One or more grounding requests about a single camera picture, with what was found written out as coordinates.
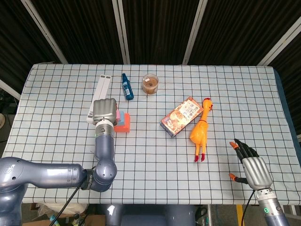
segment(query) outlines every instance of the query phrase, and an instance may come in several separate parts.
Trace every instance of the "blue bottle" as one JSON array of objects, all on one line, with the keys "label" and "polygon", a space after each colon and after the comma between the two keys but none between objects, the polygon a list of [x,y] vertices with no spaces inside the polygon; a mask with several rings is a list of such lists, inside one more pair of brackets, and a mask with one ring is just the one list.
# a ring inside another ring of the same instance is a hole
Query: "blue bottle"
[{"label": "blue bottle", "polygon": [[130,81],[127,79],[125,73],[122,73],[122,87],[124,91],[124,96],[127,100],[132,100],[134,98],[132,87]]},{"label": "blue bottle", "polygon": [[[53,221],[55,219],[55,215],[52,214],[51,217],[50,217],[50,221]],[[60,224],[57,222],[57,220],[55,221],[54,223],[55,226],[60,226]]]}]

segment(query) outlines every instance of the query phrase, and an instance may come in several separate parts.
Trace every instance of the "cardboard box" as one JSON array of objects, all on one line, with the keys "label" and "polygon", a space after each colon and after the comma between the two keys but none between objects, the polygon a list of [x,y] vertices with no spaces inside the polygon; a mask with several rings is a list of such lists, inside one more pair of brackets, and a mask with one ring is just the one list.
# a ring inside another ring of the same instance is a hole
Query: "cardboard box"
[{"label": "cardboard box", "polygon": [[189,97],[167,116],[165,116],[161,120],[160,125],[171,137],[175,137],[202,111],[202,106],[200,106],[192,97]]},{"label": "cardboard box", "polygon": [[[24,223],[23,226],[49,226],[50,220],[39,220]],[[105,215],[88,215],[85,226],[105,226]]]}]

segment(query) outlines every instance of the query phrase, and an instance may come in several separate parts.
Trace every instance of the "orange rubber chicken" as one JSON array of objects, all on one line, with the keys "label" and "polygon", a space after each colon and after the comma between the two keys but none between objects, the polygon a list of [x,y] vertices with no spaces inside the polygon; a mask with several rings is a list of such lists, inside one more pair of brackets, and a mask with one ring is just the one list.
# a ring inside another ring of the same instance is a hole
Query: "orange rubber chicken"
[{"label": "orange rubber chicken", "polygon": [[196,144],[196,156],[194,161],[198,161],[199,148],[202,146],[202,158],[201,161],[205,160],[206,143],[207,143],[207,128],[208,123],[206,121],[209,111],[212,110],[212,102],[210,98],[203,100],[203,113],[198,121],[197,125],[193,128],[190,134],[190,140]]}]

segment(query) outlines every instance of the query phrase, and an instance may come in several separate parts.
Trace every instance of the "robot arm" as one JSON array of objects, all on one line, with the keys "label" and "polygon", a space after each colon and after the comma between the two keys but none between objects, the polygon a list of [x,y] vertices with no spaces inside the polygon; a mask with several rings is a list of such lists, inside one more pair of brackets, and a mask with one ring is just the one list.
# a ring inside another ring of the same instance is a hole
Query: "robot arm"
[{"label": "robot arm", "polygon": [[111,186],[117,168],[114,162],[114,129],[116,101],[94,101],[95,129],[94,169],[83,169],[79,164],[33,163],[15,157],[0,159],[0,225],[21,225],[21,202],[27,185],[40,188],[78,187],[104,192]]},{"label": "robot arm", "polygon": [[256,199],[268,226],[289,226],[278,199],[270,188],[273,181],[264,160],[253,148],[237,139],[235,142],[238,146],[232,142],[230,144],[243,164],[246,178],[237,178],[233,175],[230,177],[237,182],[248,183],[256,191]]}]

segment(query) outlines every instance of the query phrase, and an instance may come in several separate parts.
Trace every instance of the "pink sponge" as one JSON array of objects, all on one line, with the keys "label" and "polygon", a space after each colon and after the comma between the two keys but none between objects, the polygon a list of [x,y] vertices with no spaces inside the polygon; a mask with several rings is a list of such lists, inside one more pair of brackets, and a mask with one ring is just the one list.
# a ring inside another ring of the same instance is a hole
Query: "pink sponge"
[{"label": "pink sponge", "polygon": [[116,110],[116,120],[120,121],[120,111],[118,109]]}]

